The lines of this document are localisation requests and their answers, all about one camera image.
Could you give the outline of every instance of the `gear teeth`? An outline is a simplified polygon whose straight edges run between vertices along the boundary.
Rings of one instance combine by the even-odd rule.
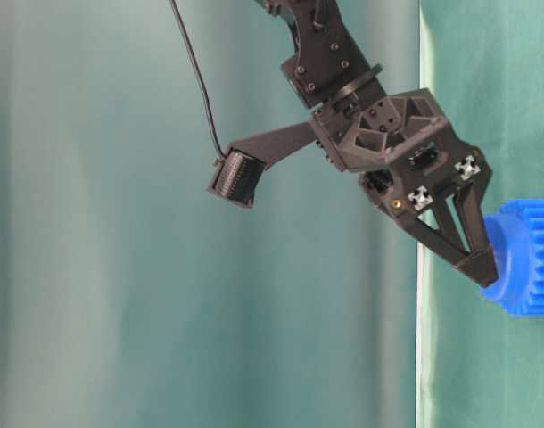
[[[518,225],[521,233],[529,238],[529,242],[521,242],[522,247],[519,250],[512,248],[512,243],[504,248],[505,257],[514,258],[510,266],[518,263],[523,267],[523,272],[518,275],[514,268],[506,272],[506,277],[499,280],[504,284],[494,284],[504,287],[503,293],[499,293],[497,299],[489,298],[499,301],[511,315],[544,317],[544,201],[509,201],[500,208],[499,214],[502,216],[491,216],[493,220],[489,221],[504,222],[508,216],[514,218],[511,220],[514,222],[513,227],[509,223],[502,227],[508,241],[511,241],[513,233],[517,233]]]

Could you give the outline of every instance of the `black 3d-printed part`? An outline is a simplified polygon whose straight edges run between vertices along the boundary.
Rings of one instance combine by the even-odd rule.
[[[320,26],[316,0],[255,1],[288,24],[295,55],[282,70],[307,107],[321,106],[308,122],[229,144],[209,190],[250,208],[262,172],[318,140],[337,169],[361,173],[370,201],[400,228],[482,287],[495,282],[480,208],[492,172],[480,149],[458,138],[428,90],[385,93],[382,68],[369,66],[336,0],[323,1]]]
[[[218,163],[220,167],[209,190],[221,198],[250,208],[254,201],[254,190],[266,164],[237,151],[229,153]]]

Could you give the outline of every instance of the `black bracket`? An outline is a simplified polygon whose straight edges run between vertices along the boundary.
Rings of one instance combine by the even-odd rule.
[[[457,137],[428,90],[384,92],[381,66],[367,63],[336,0],[255,1],[292,33],[295,55],[282,64],[290,84],[308,108],[322,105],[308,122],[231,143],[209,190],[250,208],[261,174],[318,140],[337,169],[361,174],[370,201],[400,228],[482,287],[495,282],[480,208],[492,172],[480,149]]]

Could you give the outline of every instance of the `blue object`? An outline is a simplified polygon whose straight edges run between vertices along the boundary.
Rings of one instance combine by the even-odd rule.
[[[514,317],[544,317],[544,201],[509,201],[485,219],[499,280],[482,294]]]

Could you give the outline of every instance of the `green curtain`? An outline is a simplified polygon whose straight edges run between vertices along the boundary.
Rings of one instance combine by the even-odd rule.
[[[340,3],[417,87],[416,2]],[[283,22],[179,4],[223,141],[307,116]],[[414,424],[414,243],[315,147],[250,212],[213,159],[166,0],[0,0],[0,428]]]
[[[494,170],[483,205],[544,198],[544,0],[424,0],[424,85]],[[544,319],[424,254],[419,426],[544,426]]]

